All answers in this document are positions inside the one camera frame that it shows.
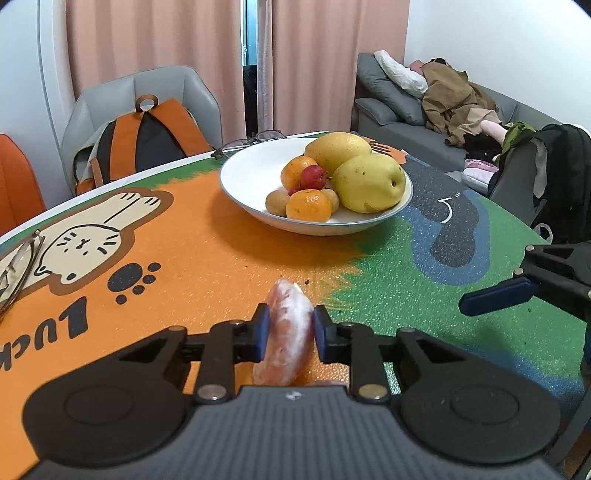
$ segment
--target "eyeglasses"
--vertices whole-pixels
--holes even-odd
[[[29,275],[31,275],[31,271],[39,257],[44,240],[45,237],[41,234],[41,231],[35,230],[31,235],[24,239],[22,245],[17,250],[17,253],[12,257],[12,260],[10,260],[6,270],[0,274],[0,296],[2,296],[11,285],[16,283],[16,286],[10,292],[10,295],[4,304],[0,306],[0,323],[2,323],[2,319],[10,307],[16,302],[19,293],[29,278]],[[27,261],[27,267],[19,276],[17,267],[19,265],[22,266],[25,260]]]
[[[278,140],[280,138],[287,138],[279,130],[265,130],[264,132],[257,133],[254,137],[243,138],[241,140],[234,140],[230,143],[223,145],[212,153],[212,157],[216,160],[228,159],[227,153],[235,151],[240,148],[250,147],[257,143],[268,142],[270,140]]]

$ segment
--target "pear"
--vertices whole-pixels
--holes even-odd
[[[309,143],[304,155],[313,158],[331,177],[347,160],[370,153],[371,147],[360,136],[347,132],[331,132]]]
[[[332,188],[349,210],[375,213],[396,205],[404,194],[406,176],[388,155],[372,153],[343,163],[332,178]]]

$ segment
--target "cartoon cat print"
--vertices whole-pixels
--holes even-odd
[[[78,288],[71,288],[74,284],[82,286],[81,281],[89,274],[100,274],[122,258],[133,244],[133,229],[159,215],[172,203],[172,195],[168,192],[136,190],[115,193],[44,228],[41,234],[45,241],[25,289],[53,276],[57,281],[52,291],[69,293]],[[18,246],[0,260],[0,271],[6,268],[17,249]],[[26,263],[21,261],[17,271],[9,275],[9,286],[0,293],[0,301],[8,298]]]

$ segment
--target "table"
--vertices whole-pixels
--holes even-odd
[[[280,277],[335,321],[390,335],[419,328],[532,378],[572,413],[583,394],[583,322],[538,299],[474,318],[457,308],[463,293],[511,276],[525,246],[542,241],[518,219],[408,157],[415,193],[397,217],[349,236],[301,236],[233,204],[219,167],[205,154],[138,173],[0,238],[0,268],[35,228],[48,245],[0,325],[0,478],[35,462],[20,415],[42,383],[170,325],[196,333],[250,318]],[[237,382],[250,382],[250,369],[237,366]],[[297,383],[347,376],[314,360]]]

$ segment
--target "curtain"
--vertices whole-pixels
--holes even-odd
[[[256,112],[259,132],[273,127],[272,0],[258,0]]]
[[[388,50],[402,61],[408,1],[259,0],[259,125],[348,131],[357,55]]]
[[[245,136],[239,0],[67,0],[74,92],[156,67],[197,70],[222,113],[224,141]]]

